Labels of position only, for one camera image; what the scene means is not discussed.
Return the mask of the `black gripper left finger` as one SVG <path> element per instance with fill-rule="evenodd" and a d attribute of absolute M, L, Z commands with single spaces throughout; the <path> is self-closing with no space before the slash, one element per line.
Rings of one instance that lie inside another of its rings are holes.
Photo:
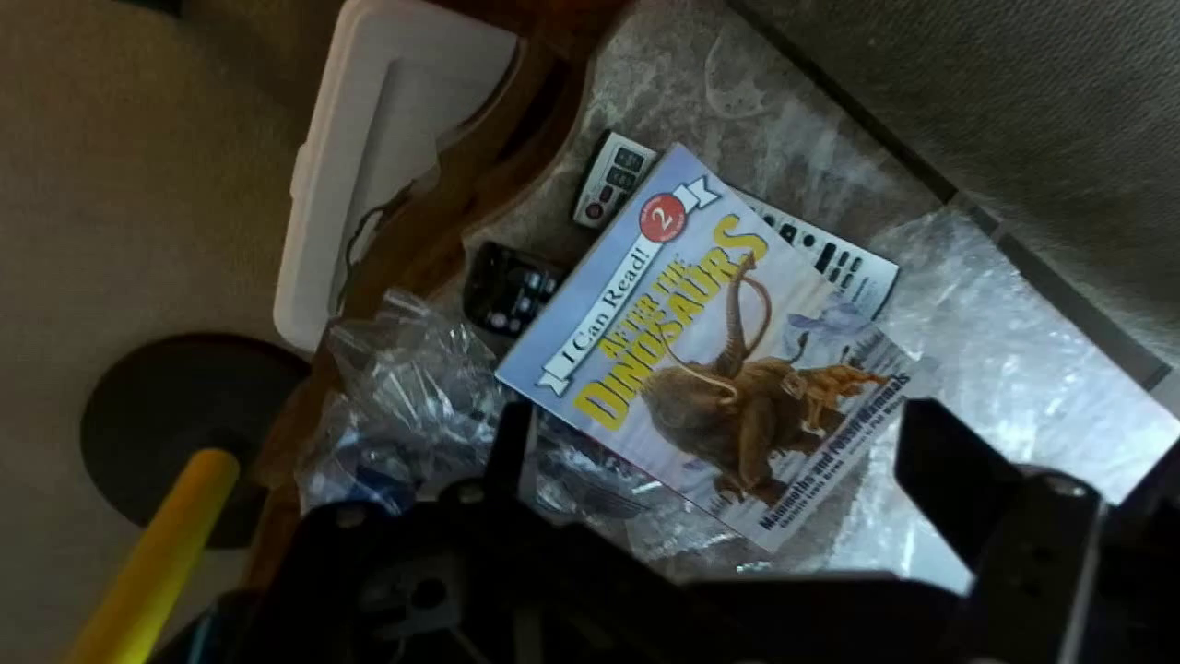
<path fill-rule="evenodd" d="M 492 496 L 512 496 L 519 491 L 519 473 L 530 442 L 533 410 L 528 400 L 510 400 L 496 419 L 496 433 L 485 457 L 483 491 Z"/>

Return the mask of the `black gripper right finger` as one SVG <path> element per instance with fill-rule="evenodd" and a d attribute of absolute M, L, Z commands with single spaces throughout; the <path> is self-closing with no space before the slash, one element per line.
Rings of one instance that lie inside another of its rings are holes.
<path fill-rule="evenodd" d="M 903 404 L 895 484 L 972 570 L 948 652 L 960 664 L 1074 664 L 1098 568 L 1098 491 L 1007 459 L 936 397 Z"/>

